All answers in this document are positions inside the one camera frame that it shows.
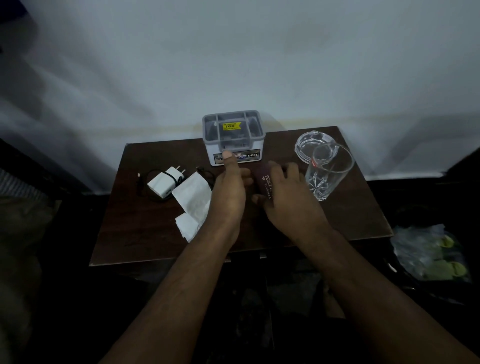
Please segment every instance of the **white wall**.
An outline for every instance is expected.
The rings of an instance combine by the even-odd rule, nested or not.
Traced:
[[[214,112],[339,125],[368,179],[480,146],[478,0],[24,4],[0,34],[0,136],[97,192],[125,143],[199,137]]]

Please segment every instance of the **glass ashtray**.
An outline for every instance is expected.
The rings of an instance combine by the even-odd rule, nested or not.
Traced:
[[[295,153],[305,163],[310,163],[313,150],[324,143],[335,143],[335,139],[328,134],[312,130],[305,134],[300,135],[295,143]]]

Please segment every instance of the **wooden table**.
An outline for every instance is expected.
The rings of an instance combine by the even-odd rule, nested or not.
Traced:
[[[294,161],[305,173],[308,165],[297,157],[294,145],[301,134],[310,130],[267,133],[262,161],[244,163],[242,166],[254,169],[269,160],[281,164]],[[346,145],[336,126],[316,130]],[[202,139],[125,146],[91,266],[169,259],[180,255],[187,241],[182,238],[175,217],[182,214],[183,209],[174,198],[159,203],[137,193],[138,173],[147,173],[152,169],[167,170],[178,165],[186,169],[187,176],[194,173],[198,166],[215,175],[224,170],[223,166],[210,166]],[[230,251],[291,246],[292,242],[251,202],[250,197],[255,192],[256,186],[247,189],[239,238]],[[392,230],[356,164],[321,204],[331,225],[349,241],[392,236]]]

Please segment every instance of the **plastic storage box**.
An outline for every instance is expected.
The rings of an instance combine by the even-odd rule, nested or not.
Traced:
[[[203,140],[212,166],[223,165],[222,152],[227,149],[239,163],[262,159],[265,132],[258,111],[236,111],[205,115]]]

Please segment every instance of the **white charger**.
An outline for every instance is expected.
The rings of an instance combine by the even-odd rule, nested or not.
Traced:
[[[176,168],[170,167],[165,172],[160,172],[147,183],[147,186],[161,198],[167,197],[177,186],[177,183],[180,182],[180,179],[185,179],[185,177],[183,177],[185,170],[179,172],[178,168],[180,168],[180,166]]]

